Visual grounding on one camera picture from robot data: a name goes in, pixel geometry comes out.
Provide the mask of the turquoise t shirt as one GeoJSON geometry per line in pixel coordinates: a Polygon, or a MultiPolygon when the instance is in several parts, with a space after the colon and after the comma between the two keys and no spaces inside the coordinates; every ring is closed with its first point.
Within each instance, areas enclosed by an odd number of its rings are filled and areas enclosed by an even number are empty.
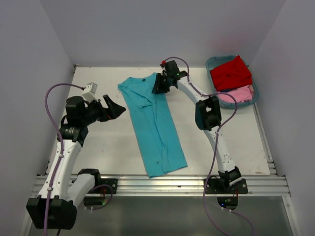
{"type": "Polygon", "coordinates": [[[156,73],[128,77],[118,84],[128,107],[134,133],[149,178],[187,167],[187,161],[164,94],[153,94],[156,73]]]}

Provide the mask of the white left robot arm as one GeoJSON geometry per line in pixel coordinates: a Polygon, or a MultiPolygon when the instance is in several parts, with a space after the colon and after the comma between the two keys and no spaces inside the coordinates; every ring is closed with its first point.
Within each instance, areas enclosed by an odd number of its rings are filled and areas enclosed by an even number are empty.
{"type": "Polygon", "coordinates": [[[102,181],[98,169],[82,169],[76,180],[70,181],[75,161],[88,134],[88,126],[96,121],[116,119],[126,111],[108,95],[104,95],[103,99],[106,108],[100,100],[87,101],[81,96],[66,100],[66,115],[61,120],[51,170],[38,195],[29,198],[26,205],[36,228],[45,231],[70,230],[76,221],[77,208],[89,192],[100,191],[101,196],[115,194],[113,186],[102,181]]]}

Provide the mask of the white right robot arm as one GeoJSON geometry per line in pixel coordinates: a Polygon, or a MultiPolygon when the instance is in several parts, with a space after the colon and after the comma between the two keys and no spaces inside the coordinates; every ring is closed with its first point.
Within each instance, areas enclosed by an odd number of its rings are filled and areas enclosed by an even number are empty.
{"type": "Polygon", "coordinates": [[[174,58],[169,58],[160,64],[162,72],[156,75],[152,89],[153,94],[163,94],[175,87],[183,92],[195,105],[195,123],[199,130],[207,136],[217,161],[219,187],[225,193],[232,192],[242,180],[242,175],[233,161],[221,128],[227,122],[222,122],[218,95],[206,94],[190,78],[189,69],[181,71],[174,58]]]}

